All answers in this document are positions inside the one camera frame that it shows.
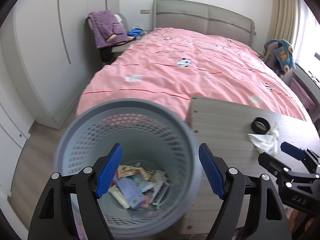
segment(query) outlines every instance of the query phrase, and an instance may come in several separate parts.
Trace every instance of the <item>blue gripper pad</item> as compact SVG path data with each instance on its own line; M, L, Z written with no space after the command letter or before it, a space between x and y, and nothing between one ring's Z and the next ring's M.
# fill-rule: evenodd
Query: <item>blue gripper pad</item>
M214 163L212 159L212 157L214 156L212 155L212 153L209 153L210 150L208 150L209 148L206 144L201 144L199 147L199 159L204 169L204 172L208 178L213 193L218 195L220 199L224 199L224 197L226 196L226 192L223 187L225 183L225 174L223 174L224 176L221 175L217 165Z
M98 185L97 189L95 190L95 193L98 198L101 198L102 195L107 193L109 190L110 184L122 160L122 146L119 144L113 150L113 152L110 152L109 154L111 154L111 156L98 176Z
M305 159L304 151L291 145L290 143L283 142L280 146L280 149L299 161Z

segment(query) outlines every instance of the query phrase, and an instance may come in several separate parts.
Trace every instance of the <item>laundry basket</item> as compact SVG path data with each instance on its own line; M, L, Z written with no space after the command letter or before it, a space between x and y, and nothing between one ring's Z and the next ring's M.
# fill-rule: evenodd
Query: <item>laundry basket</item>
M116 239L156 234L174 224L190 207L201 181L196 137L169 109L140 99L100 104L78 117L64 133L55 155L55 171L75 174L107 155L115 143L123 147L121 164L140 163L165 171L171 184L158 207L123 209L110 193L98 200ZM79 209L72 198L76 219Z

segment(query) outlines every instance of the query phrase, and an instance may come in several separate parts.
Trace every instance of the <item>curtain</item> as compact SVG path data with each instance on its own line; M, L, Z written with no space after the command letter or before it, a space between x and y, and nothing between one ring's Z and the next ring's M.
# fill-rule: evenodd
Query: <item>curtain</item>
M294 47L298 8L298 0L273 0L268 40L284 39Z
M293 58L306 72L320 77L320 25L304 0L299 0L299 28Z

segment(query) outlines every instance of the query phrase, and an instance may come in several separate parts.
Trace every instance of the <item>wall outlet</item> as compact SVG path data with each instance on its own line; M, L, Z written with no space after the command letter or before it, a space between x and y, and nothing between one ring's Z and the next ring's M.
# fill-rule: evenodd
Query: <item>wall outlet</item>
M148 14L150 13L150 9L140 10L140 14Z

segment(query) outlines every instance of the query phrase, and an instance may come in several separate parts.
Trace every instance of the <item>silver bolt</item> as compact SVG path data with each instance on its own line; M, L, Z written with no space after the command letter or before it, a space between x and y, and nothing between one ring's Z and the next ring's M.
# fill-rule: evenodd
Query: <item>silver bolt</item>
M270 177L269 177L268 174L262 174L262 178L263 178L264 180L269 180L269 179L270 179Z
M92 172L92 168L91 167L85 167L83 170L84 173L88 174Z
M236 168L230 168L229 172L234 175L238 173L238 170Z
M59 178L59 173L55 172L54 174L51 175L52 179L57 179Z

